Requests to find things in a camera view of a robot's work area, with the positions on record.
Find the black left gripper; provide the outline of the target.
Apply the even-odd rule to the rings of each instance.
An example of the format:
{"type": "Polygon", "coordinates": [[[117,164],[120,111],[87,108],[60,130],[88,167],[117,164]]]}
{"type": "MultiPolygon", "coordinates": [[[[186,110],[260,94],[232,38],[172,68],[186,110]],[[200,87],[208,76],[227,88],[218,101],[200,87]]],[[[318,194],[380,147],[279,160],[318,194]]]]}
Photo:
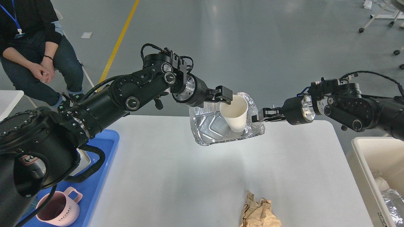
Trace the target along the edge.
{"type": "Polygon", "coordinates": [[[172,96],[176,102],[182,105],[200,108],[204,107],[203,102],[223,102],[231,105],[233,100],[232,90],[225,86],[209,89],[203,80],[193,74],[187,74],[185,88],[172,96]]]}

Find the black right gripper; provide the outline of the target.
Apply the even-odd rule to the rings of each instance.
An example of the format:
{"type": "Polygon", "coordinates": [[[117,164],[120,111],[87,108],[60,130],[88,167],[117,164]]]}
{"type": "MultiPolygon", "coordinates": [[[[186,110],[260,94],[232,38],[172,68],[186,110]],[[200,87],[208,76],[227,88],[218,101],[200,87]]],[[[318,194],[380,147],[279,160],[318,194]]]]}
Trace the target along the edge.
{"type": "Polygon", "coordinates": [[[252,116],[252,122],[279,122],[284,116],[290,125],[303,125],[313,122],[315,115],[311,97],[299,96],[287,99],[281,108],[259,110],[252,116]]]}

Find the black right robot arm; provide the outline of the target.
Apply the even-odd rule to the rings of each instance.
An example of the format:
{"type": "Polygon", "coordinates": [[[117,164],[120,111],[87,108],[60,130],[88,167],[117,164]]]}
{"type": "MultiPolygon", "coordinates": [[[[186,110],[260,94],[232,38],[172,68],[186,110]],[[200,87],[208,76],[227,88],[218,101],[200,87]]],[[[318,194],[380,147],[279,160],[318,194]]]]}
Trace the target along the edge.
{"type": "Polygon", "coordinates": [[[315,116],[325,115],[355,132],[377,128],[392,137],[404,138],[403,86],[388,76],[384,79],[394,82],[400,95],[382,97],[363,95],[358,83],[350,80],[360,71],[347,73],[339,79],[324,79],[312,82],[295,97],[287,99],[283,106],[263,108],[251,117],[252,122],[287,121],[290,125],[313,122],[315,116]]]}

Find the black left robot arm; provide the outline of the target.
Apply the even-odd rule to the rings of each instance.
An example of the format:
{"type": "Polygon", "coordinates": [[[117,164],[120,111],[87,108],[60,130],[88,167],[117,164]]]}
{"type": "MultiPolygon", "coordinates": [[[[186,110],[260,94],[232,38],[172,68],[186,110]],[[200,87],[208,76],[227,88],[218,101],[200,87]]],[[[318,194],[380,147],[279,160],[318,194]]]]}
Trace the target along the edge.
{"type": "Polygon", "coordinates": [[[96,85],[77,104],[61,112],[47,107],[17,113],[1,121],[1,226],[22,226],[35,195],[61,181],[82,182],[105,161],[99,148],[88,141],[120,118],[170,92],[188,107],[203,108],[204,102],[230,104],[233,92],[225,86],[210,89],[191,74],[189,56],[168,48],[144,44],[159,52],[144,56],[143,68],[114,76],[96,85]]]}

